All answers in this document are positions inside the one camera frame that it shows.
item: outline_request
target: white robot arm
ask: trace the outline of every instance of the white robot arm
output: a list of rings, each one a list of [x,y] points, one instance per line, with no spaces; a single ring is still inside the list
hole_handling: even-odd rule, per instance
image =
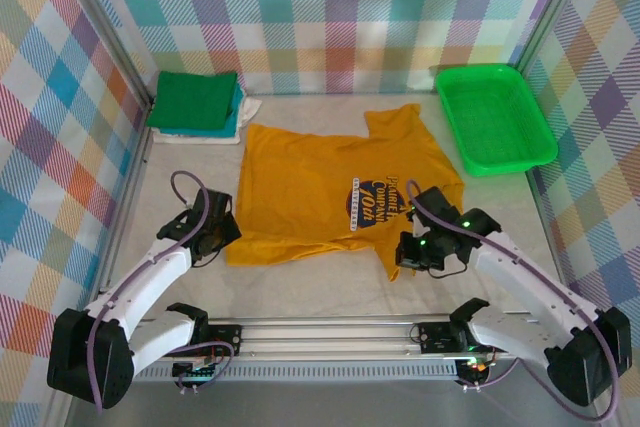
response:
[[[613,375],[631,367],[631,329],[620,310],[603,312],[553,279],[482,210],[460,214],[435,187],[413,197],[412,204],[408,216],[413,233],[401,236],[398,265],[443,270],[444,258],[455,254],[493,277],[537,320],[505,315],[486,301],[472,299],[451,314],[463,348],[472,339],[534,362],[546,369],[565,397],[582,406],[611,386]]]
[[[50,387],[109,408],[152,362],[178,347],[212,340],[207,313],[186,304],[171,305],[153,322],[138,324],[197,261],[240,237],[227,211],[230,200],[202,187],[194,206],[160,229],[149,252],[118,284],[84,310],[67,309],[56,319]]]
[[[67,309],[60,315],[52,339],[47,375],[49,386],[94,402],[88,374],[87,339],[97,319],[100,322],[93,358],[105,408],[119,402],[133,377],[152,362],[178,347],[212,340],[207,313],[185,304],[174,304],[155,321],[138,327],[160,295],[196,261],[219,251],[240,236],[231,213],[226,212],[229,196],[212,191],[208,194],[210,221],[204,223],[198,236],[184,246],[175,246],[202,216],[201,194],[193,209],[183,212],[160,230],[158,240],[145,258],[119,284],[100,295],[85,310]],[[454,339],[450,344],[454,349],[452,353],[477,346],[509,352],[545,368],[565,397],[579,405],[589,405],[611,385],[612,377],[586,318],[606,339],[615,357],[617,374],[622,375],[629,369],[629,320],[618,309],[602,312],[548,276],[521,253],[484,212],[472,209],[461,215],[438,189],[420,194],[413,202],[418,202],[438,218],[476,233],[476,237],[482,236],[489,244],[499,244],[506,248],[504,250],[517,253],[518,257],[516,261],[490,245],[461,235],[460,228],[458,233],[441,228],[419,211],[412,211],[409,217],[414,223],[413,233],[406,232],[401,236],[396,250],[398,265],[414,270],[442,270],[444,258],[455,254],[465,264],[470,263],[491,275],[537,319],[537,322],[530,322],[525,317],[505,315],[486,301],[472,299],[450,316],[450,338]],[[159,253],[171,247],[171,253],[159,258]],[[155,264],[136,275],[139,266],[150,259],[155,259]],[[526,262],[532,271],[518,265],[520,261]],[[570,298],[573,305],[565,302],[562,296]]]

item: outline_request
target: green plastic basket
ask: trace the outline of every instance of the green plastic basket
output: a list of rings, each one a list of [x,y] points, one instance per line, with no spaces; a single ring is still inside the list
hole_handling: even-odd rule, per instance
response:
[[[512,67],[447,69],[438,75],[436,88],[471,175],[524,172],[558,155],[529,86]]]

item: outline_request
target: plaid wall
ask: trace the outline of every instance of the plaid wall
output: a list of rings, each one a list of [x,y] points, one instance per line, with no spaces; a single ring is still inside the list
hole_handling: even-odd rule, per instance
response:
[[[640,0],[570,0],[529,81],[560,146],[533,171],[560,268],[573,290],[629,315],[638,365]],[[623,384],[637,402],[637,368]]]
[[[53,322],[83,305],[142,110],[76,0],[0,0],[0,426],[37,422]]]
[[[235,70],[251,93],[296,94],[424,90],[439,65],[513,61],[547,0],[102,1],[146,80]]]

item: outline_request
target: cable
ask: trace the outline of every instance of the cable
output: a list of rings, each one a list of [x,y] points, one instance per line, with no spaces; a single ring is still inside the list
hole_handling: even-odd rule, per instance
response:
[[[411,200],[413,205],[416,207],[416,209],[418,209],[422,214],[427,216],[427,218],[429,220],[431,220],[432,222],[434,222],[434,223],[440,225],[441,227],[444,227],[445,229],[448,229],[448,230],[450,230],[452,232],[456,232],[458,234],[466,235],[468,237],[472,237],[474,239],[477,239],[480,242],[482,242],[483,244],[486,244],[489,247],[493,247],[498,252],[506,255],[513,262],[520,264],[531,275],[533,275],[540,282],[542,282],[547,288],[549,288],[549,290],[551,290],[551,292],[553,292],[555,295],[560,297],[580,317],[580,319],[582,319],[584,321],[584,323],[587,324],[587,326],[589,327],[589,329],[591,330],[591,332],[595,336],[596,340],[598,341],[598,343],[600,344],[600,347],[602,348],[602,350],[604,352],[604,356],[607,359],[607,364],[608,364],[608,367],[609,367],[609,370],[610,370],[610,373],[611,373],[611,400],[609,402],[609,406],[604,411],[604,413],[602,413],[601,415],[598,415],[596,417],[590,417],[590,416],[581,414],[580,412],[576,412],[571,406],[567,405],[564,400],[562,400],[558,395],[556,395],[556,393],[553,392],[553,390],[551,390],[551,388],[548,387],[546,385],[546,383],[542,379],[540,379],[530,368],[528,368],[528,366],[524,362],[522,362],[522,364],[524,365],[524,368],[527,370],[527,372],[529,372],[529,374],[531,374],[533,379],[536,382],[538,382],[538,384],[540,384],[540,386],[544,390],[547,391],[547,393],[551,396],[551,398],[553,400],[555,400],[556,403],[558,403],[558,405],[560,405],[560,407],[562,407],[566,412],[572,414],[573,416],[577,417],[578,419],[580,419],[582,421],[585,421],[585,422],[599,423],[599,422],[603,422],[605,420],[609,420],[611,417],[613,417],[613,415],[614,415],[614,413],[615,413],[615,411],[616,411],[616,409],[618,407],[619,396],[620,396],[620,392],[619,392],[619,390],[620,390],[619,387],[620,386],[619,386],[619,379],[618,379],[618,367],[616,365],[615,359],[613,358],[613,353],[611,352],[611,349],[609,348],[609,345],[607,344],[607,341],[605,340],[605,338],[602,335],[602,333],[600,332],[600,330],[593,323],[593,321],[589,318],[589,316],[582,311],[582,309],[578,306],[578,304],[576,304],[576,302],[570,296],[565,294],[553,282],[551,282],[544,275],[542,275],[540,272],[538,272],[536,270],[536,268],[533,267],[529,262],[527,262],[526,260],[520,258],[520,256],[518,254],[516,254],[514,252],[511,252],[507,247],[504,247],[503,245],[499,244],[498,242],[495,242],[495,241],[493,241],[491,239],[488,239],[483,235],[477,234],[475,232],[471,232],[471,231],[466,230],[466,229],[462,229],[462,228],[458,227],[457,225],[450,224],[449,222],[446,222],[446,221],[440,219],[439,217],[433,215],[431,212],[429,212],[427,209],[425,209],[422,205],[420,205],[419,202],[417,202],[416,197],[412,192],[412,189],[411,189],[412,187],[415,187],[418,190],[418,193],[421,192],[420,191],[420,186],[418,185],[418,183],[413,179],[409,180],[407,182],[407,194],[409,196],[409,199]],[[494,379],[493,382],[497,381],[500,378],[503,378],[503,376],[498,377],[497,379]]]
[[[489,365],[493,364],[496,361],[496,357],[498,355],[498,351],[495,347],[491,347],[493,350],[491,352],[491,360],[489,361]]]
[[[446,279],[447,277],[451,277],[454,275],[460,275],[460,274],[464,274],[467,271],[468,268],[468,264],[464,264],[464,267],[456,272],[450,272],[448,274],[444,274],[444,275],[433,275],[431,273],[431,269],[427,269],[427,274],[429,274],[431,276],[432,279],[436,279],[436,280],[440,280],[440,279]]]
[[[220,252],[222,252],[222,248],[220,248],[220,250],[218,250],[215,254],[213,254],[213,257],[211,257],[209,260],[207,260],[207,262],[205,262],[204,264],[200,264],[200,265],[195,265],[194,264],[194,265],[192,265],[192,267],[194,269],[199,269],[201,267],[206,267],[207,265],[209,265],[211,262],[213,262],[214,260],[216,260],[218,258],[218,256],[220,255]]]
[[[91,385],[91,393],[93,394],[93,402],[96,404],[96,410],[98,411],[98,415],[102,413],[102,395],[100,393],[100,386],[98,385],[98,376],[96,374],[94,349],[96,344],[96,333],[98,331],[98,327],[100,326],[100,323],[102,322],[102,319],[107,314],[107,312],[112,308],[110,307],[110,305],[113,306],[113,303],[118,300],[118,297],[120,296],[120,294],[122,294],[122,292],[124,292],[127,289],[127,287],[129,287],[131,283],[136,278],[138,278],[140,274],[142,274],[142,272],[147,270],[147,268],[149,268],[151,265],[156,264],[164,256],[175,252],[182,245],[184,245],[188,240],[193,238],[193,236],[196,235],[196,233],[202,228],[202,226],[204,225],[207,219],[207,214],[209,213],[209,196],[207,195],[207,188],[204,186],[202,181],[191,172],[187,172],[186,170],[176,170],[173,174],[171,174],[171,188],[173,189],[173,192],[176,194],[176,196],[183,203],[186,203],[186,201],[184,197],[180,195],[180,193],[178,192],[175,186],[175,178],[178,175],[186,175],[187,177],[190,177],[196,182],[196,184],[198,184],[198,187],[200,187],[200,190],[202,190],[202,193],[204,194],[204,210],[202,211],[202,217],[200,217],[200,220],[198,221],[196,226],[193,228],[193,230],[189,232],[187,235],[185,235],[181,240],[173,244],[168,249],[165,249],[162,252],[160,252],[158,255],[153,257],[153,259],[147,260],[142,264],[140,264],[140,266],[136,270],[134,270],[131,273],[131,275],[126,277],[122,281],[122,283],[118,286],[118,288],[114,291],[111,297],[109,297],[109,300],[105,302],[104,306],[102,307],[102,310],[100,310],[95,320],[93,321],[93,325],[91,326],[91,331],[89,332],[89,338],[87,340],[87,370],[89,374],[89,384]]]
[[[211,377],[211,379],[207,380],[204,384],[197,386],[197,389],[204,389],[205,387],[208,387],[209,385],[213,384],[213,382],[229,368],[229,364],[231,364],[231,361],[235,357],[235,350],[233,348],[233,345],[231,345],[228,342],[223,342],[221,340],[212,340],[211,342],[202,342],[200,344],[195,344],[195,345],[185,345],[184,347],[178,347],[177,349],[174,349],[171,352],[169,352],[169,354],[177,354],[179,352],[188,352],[190,350],[202,349],[204,347],[226,347],[229,350],[229,360],[227,361],[226,364],[224,364],[224,367],[222,367],[218,372],[216,372]],[[182,392],[184,392],[184,389],[186,389],[186,387],[182,385],[182,379],[184,378],[185,375],[186,375],[186,372],[178,376],[178,387],[182,389]],[[193,393],[195,394],[197,392],[198,391],[196,390],[196,388],[194,388]]]
[[[416,327],[418,327],[418,324],[413,324],[413,327],[411,327],[411,330],[409,331],[409,339],[414,344],[421,344],[422,342],[420,341],[420,339],[413,336],[413,329],[415,329]]]

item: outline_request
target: white table surface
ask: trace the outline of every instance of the white table surface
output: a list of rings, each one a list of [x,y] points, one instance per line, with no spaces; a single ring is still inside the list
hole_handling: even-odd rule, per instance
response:
[[[557,278],[525,175],[483,178],[467,175],[436,95],[296,96],[262,100],[255,123],[303,133],[361,136],[368,134],[363,112],[420,103],[422,120],[466,184],[465,210],[484,209],[523,251]],[[135,211],[118,253],[114,279],[142,258],[158,229],[182,210],[169,185],[174,170],[191,171],[207,187],[235,197],[245,134],[243,142],[233,146],[152,146]],[[190,180],[179,181],[178,188],[192,199],[195,197],[196,187]],[[173,302],[197,306],[210,317],[438,314],[449,313],[472,297],[488,300],[505,311],[524,310],[490,277],[471,267],[462,275],[444,280],[433,280],[426,273],[413,277],[407,270],[390,283],[372,250],[331,253],[266,267],[229,267],[223,252],[206,268],[192,269],[178,279],[147,317],[156,317]]]

